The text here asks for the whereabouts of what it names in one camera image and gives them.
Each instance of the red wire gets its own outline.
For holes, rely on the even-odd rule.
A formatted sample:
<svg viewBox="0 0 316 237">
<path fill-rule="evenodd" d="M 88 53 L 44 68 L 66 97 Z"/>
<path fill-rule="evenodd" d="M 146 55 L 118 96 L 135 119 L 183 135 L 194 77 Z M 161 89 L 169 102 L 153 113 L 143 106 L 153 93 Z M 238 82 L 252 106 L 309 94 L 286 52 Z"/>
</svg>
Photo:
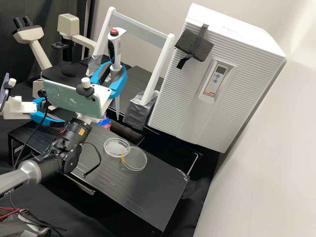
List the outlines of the red wire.
<svg viewBox="0 0 316 237">
<path fill-rule="evenodd" d="M 0 207 L 0 210 L 8 210 L 8 211 L 11 211 L 11 210 L 15 210 L 15 209 L 12 208 L 12 207 Z"/>
<path fill-rule="evenodd" d="M 9 216 L 9 215 L 12 215 L 12 214 L 14 214 L 14 213 L 17 213 L 19 210 L 21 210 L 21 209 L 20 209 L 20 208 L 17 208 L 16 210 L 14 210 L 14 211 L 12 211 L 12 212 L 10 212 L 10 213 L 8 213 L 8 214 L 5 214 L 5 215 L 3 215 L 3 216 L 0 216 L 0 219 L 5 218 L 5 217 L 7 217 L 7 216 Z"/>
<path fill-rule="evenodd" d="M 60 135 L 60 134 L 63 134 L 64 131 L 66 131 L 66 129 L 64 128 L 63 130 L 61 130 L 55 137 L 54 137 L 54 140 L 56 140 L 57 136 Z"/>
</svg>

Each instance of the white knob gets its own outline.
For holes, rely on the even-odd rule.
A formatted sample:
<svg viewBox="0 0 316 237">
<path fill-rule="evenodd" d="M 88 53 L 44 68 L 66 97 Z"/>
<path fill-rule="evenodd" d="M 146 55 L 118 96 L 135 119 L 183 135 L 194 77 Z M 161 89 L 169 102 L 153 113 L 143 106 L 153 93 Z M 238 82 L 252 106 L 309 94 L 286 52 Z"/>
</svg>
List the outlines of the white knob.
<svg viewBox="0 0 316 237">
<path fill-rule="evenodd" d="M 9 86 L 14 87 L 16 84 L 16 80 L 14 78 L 10 78 L 8 84 L 9 84 Z"/>
<path fill-rule="evenodd" d="M 85 88 L 85 89 L 90 88 L 90 86 L 91 86 L 90 78 L 88 78 L 88 77 L 82 78 L 81 79 L 81 84 L 82 84 L 82 87 Z"/>
</svg>

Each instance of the digital display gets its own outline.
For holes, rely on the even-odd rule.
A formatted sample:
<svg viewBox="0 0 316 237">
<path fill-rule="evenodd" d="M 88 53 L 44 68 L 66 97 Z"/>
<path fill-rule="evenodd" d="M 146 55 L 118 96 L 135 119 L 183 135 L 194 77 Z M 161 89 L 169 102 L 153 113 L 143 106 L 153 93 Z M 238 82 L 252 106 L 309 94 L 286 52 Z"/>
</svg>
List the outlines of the digital display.
<svg viewBox="0 0 316 237">
<path fill-rule="evenodd" d="M 216 72 L 218 72 L 220 74 L 224 74 L 226 72 L 226 68 L 218 66 L 216 69 Z"/>
</svg>

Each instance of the black strap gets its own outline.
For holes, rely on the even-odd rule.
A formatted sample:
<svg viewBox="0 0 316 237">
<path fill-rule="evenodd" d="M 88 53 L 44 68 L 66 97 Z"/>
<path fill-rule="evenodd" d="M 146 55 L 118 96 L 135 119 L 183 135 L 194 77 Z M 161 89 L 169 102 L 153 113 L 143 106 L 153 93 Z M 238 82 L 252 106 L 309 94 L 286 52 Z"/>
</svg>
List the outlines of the black strap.
<svg viewBox="0 0 316 237">
<path fill-rule="evenodd" d="M 182 69 L 185 62 L 188 61 L 190 58 L 192 58 L 195 55 L 199 45 L 202 42 L 202 39 L 204 37 L 204 34 L 205 34 L 207 28 L 208 28 L 208 25 L 206 25 L 206 24 L 202 25 L 202 27 L 201 27 L 201 29 L 200 29 L 200 31 L 199 31 L 199 33 L 194 41 L 194 45 L 190 50 L 190 53 L 188 53 L 184 58 L 180 59 L 178 65 L 177 65 L 177 68 Z"/>
</svg>

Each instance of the petri dish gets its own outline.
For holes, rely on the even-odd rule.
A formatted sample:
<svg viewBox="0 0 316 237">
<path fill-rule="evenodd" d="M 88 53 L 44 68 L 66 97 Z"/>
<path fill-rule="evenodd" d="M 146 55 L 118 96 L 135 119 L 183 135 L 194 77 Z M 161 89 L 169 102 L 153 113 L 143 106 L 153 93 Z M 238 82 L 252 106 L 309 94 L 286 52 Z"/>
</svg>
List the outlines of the petri dish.
<svg viewBox="0 0 316 237">
<path fill-rule="evenodd" d="M 105 152 L 112 157 L 121 158 L 129 153 L 129 143 L 124 138 L 113 137 L 104 142 Z"/>
<path fill-rule="evenodd" d="M 137 146 L 130 146 L 129 153 L 124 156 L 121 154 L 123 164 L 132 171 L 140 171 L 145 168 L 147 164 L 147 156 Z"/>
</svg>

